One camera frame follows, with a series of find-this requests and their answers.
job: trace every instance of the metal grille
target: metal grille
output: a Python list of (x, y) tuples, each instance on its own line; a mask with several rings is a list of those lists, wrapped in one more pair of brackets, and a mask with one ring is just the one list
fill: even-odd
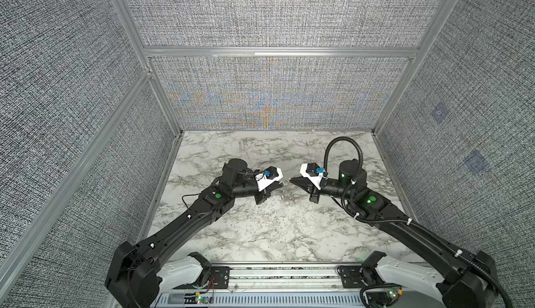
[(0, 263), (140, 71), (109, 0), (0, 0)]
[(186, 129), (372, 128), (407, 58), (154, 57)]
[[(204, 307), (203, 304), (184, 304), (184, 294), (164, 293), (151, 307)], [(363, 307), (358, 292), (216, 292), (210, 307)]]
[(415, 47), (442, 0), (126, 0), (146, 45)]

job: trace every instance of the white wire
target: white wire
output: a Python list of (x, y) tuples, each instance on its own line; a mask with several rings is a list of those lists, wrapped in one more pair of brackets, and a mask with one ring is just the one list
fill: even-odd
[(228, 288), (227, 288), (227, 290), (231, 291), (231, 294), (234, 294), (234, 293), (242, 293), (242, 292), (244, 292), (244, 291), (246, 291), (246, 290), (250, 290), (255, 284), (256, 284), (256, 282), (253, 282), (251, 286), (249, 286), (248, 288), (245, 288), (244, 290), (241, 290), (241, 291), (233, 291), (233, 290), (228, 289)]
[(325, 286), (325, 284), (322, 283), (322, 282), (319, 282), (319, 283), (322, 284), (323, 287), (325, 287), (326, 289), (328, 289), (331, 292), (339, 292), (341, 290), (344, 290), (344, 286), (342, 286), (342, 288), (340, 288), (340, 289), (332, 289), (332, 288), (329, 288), (329, 287)]

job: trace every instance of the aluminum frame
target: aluminum frame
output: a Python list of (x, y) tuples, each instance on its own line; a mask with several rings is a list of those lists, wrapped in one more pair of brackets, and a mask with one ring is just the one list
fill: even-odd
[(358, 131), (358, 132), (366, 132), (371, 133), (371, 128), (364, 128), (364, 129), (267, 129), (267, 128), (249, 128), (249, 129), (184, 129), (184, 131)]
[[(158, 187), (156, 188), (156, 191), (154, 192), (154, 197), (152, 198), (149, 210), (147, 211), (147, 216), (145, 217), (145, 220), (144, 220), (143, 225), (141, 226), (139, 235), (137, 236), (137, 242), (146, 238), (149, 233), (150, 226), (152, 225), (154, 215), (156, 214), (156, 210), (158, 209), (158, 205), (160, 204), (160, 200), (162, 199), (162, 194), (164, 192), (167, 179), (169, 179), (169, 174), (171, 173), (174, 160), (177, 157), (178, 149), (180, 148), (180, 144), (182, 144), (183, 139), (184, 139), (184, 131), (181, 131), (180, 134), (173, 140), (173, 146), (171, 147), (171, 151), (169, 152), (167, 162), (165, 163), (164, 171), (162, 171), (162, 176), (160, 177), (160, 180), (158, 182)], [(113, 295), (111, 295), (111, 293), (108, 293), (106, 301), (104, 302), (104, 307), (105, 308), (118, 308), (119, 307), (119, 304), (117, 303)]]
[(39, 211), (13, 249), (5, 257), (0, 265), (0, 304), (4, 302), (34, 253), (46, 238), (52, 226), (56, 224), (57, 219), (78, 189), (78, 186), (110, 141), (126, 113), (134, 104), (138, 94), (147, 84), (149, 76), (150, 71), (145, 69), (137, 77), (135, 83), (125, 93), (123, 99), (108, 116), (106, 122), (91, 139), (70, 171), (63, 177), (41, 211)]
[(455, 5), (457, 4), (457, 1), (458, 0), (442, 0), (442, 2), (440, 3), (437, 12), (435, 13), (433, 19), (431, 20), (431, 23), (427, 27), (427, 30), (425, 31), (425, 34), (420, 42), (419, 54), (413, 60), (411, 60), (409, 64), (407, 64), (407, 66), (405, 67), (405, 71), (403, 72), (403, 75), (401, 76), (398, 84), (395, 86), (394, 90), (386, 101), (386, 104), (383, 106), (381, 113), (379, 113), (379, 117), (377, 118), (377, 121), (373, 128), (373, 131), (377, 135), (381, 133), (386, 124), (386, 121), (388, 120), (395, 107), (403, 97), (403, 93), (405, 93), (405, 90), (407, 90), (407, 87), (409, 86), (412, 78), (420, 68), (420, 65), (423, 63), (425, 56), (431, 49), (431, 46), (437, 38), (438, 33), (448, 20), (448, 17), (451, 14), (451, 11), (453, 11)]
[(147, 57), (156, 56), (212, 56), (212, 57), (264, 57), (264, 56), (338, 56), (338, 57), (416, 57), (418, 48), (399, 47), (165, 47), (143, 48)]
[[(132, 17), (132, 13), (126, 5), (126, 0), (111, 0), (111, 2), (117, 11), (117, 15), (123, 24), (126, 34), (130, 39), (130, 43), (132, 44), (132, 47), (134, 48), (141, 65), (144, 69), (149, 68), (152, 71), (152, 75), (155, 76), (156, 73), (154, 68), (151, 67), (149, 59), (144, 54), (143, 39), (141, 38), (141, 35), (137, 29), (134, 18)], [(174, 112), (171, 102), (169, 101), (169, 97), (165, 94), (164, 88), (162, 87), (157, 75), (151, 79), (151, 85), (171, 129), (174, 131), (175, 135), (179, 135), (182, 131), (181, 125), (178, 121), (177, 115)]]

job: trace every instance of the black bracket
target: black bracket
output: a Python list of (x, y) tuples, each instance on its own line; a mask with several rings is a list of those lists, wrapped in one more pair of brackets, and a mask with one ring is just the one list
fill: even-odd
[[(210, 275), (208, 279), (214, 278), (212, 286), (214, 289), (227, 289), (228, 288), (228, 278), (230, 273), (230, 267), (228, 266), (212, 266), (210, 269)], [(205, 291), (206, 288), (195, 288), (191, 284), (180, 285), (174, 289), (195, 289), (195, 291)]]
[(336, 272), (340, 276), (344, 288), (362, 288), (364, 286), (360, 266), (340, 265)]

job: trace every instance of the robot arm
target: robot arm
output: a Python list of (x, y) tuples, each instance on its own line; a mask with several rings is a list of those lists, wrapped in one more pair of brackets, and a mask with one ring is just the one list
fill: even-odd
[(105, 281), (107, 289), (122, 307), (138, 308), (148, 307), (165, 289), (195, 281), (203, 286), (210, 263), (197, 253), (190, 254), (172, 271), (159, 271), (193, 235), (231, 209), (236, 198), (253, 196), (256, 204), (261, 204), (271, 191), (282, 186), (282, 178), (279, 168), (253, 172), (245, 161), (231, 159), (223, 166), (221, 177), (205, 188), (182, 215), (136, 245), (125, 242), (116, 249)]
[(367, 285), (403, 285), (437, 298), (448, 308), (490, 308), (498, 292), (507, 302), (507, 294), (495, 280), (496, 266), (489, 255), (483, 251), (473, 254), (446, 242), (409, 218), (388, 198), (366, 186), (362, 153), (354, 140), (334, 139), (327, 147), (325, 167), (329, 149), (342, 140), (351, 142), (358, 149), (360, 161), (343, 161), (338, 180), (328, 178), (325, 168), (308, 163), (301, 167), (302, 176), (290, 179), (290, 183), (308, 192), (310, 201), (315, 203), (320, 195), (340, 198), (340, 206), (352, 218), (390, 234), (433, 267), (415, 267), (374, 251), (362, 264), (359, 280)]

